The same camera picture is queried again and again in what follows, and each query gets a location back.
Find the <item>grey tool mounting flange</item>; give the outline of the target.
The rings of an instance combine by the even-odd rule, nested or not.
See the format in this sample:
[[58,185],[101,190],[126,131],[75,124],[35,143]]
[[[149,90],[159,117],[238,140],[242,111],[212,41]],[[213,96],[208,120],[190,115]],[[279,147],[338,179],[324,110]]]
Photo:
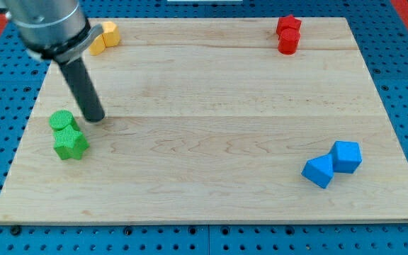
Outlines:
[[87,32],[82,32],[75,39],[58,45],[34,46],[27,44],[28,54],[37,61],[54,60],[60,64],[68,64],[81,57],[93,41],[103,33],[103,26],[97,24]]

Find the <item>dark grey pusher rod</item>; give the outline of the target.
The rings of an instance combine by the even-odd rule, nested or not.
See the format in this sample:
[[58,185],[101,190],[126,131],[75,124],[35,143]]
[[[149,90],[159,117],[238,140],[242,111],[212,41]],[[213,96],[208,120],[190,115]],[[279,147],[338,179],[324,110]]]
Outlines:
[[61,63],[59,69],[85,120],[90,123],[103,120],[105,112],[83,59],[80,57],[69,63]]

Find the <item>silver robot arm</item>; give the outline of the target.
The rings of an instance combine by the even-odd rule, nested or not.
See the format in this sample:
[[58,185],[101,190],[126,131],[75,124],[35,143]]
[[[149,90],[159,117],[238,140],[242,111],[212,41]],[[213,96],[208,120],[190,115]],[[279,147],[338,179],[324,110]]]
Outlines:
[[4,0],[4,5],[31,57],[56,62],[83,117],[90,123],[103,120],[103,106],[82,59],[103,26],[92,26],[77,0]]

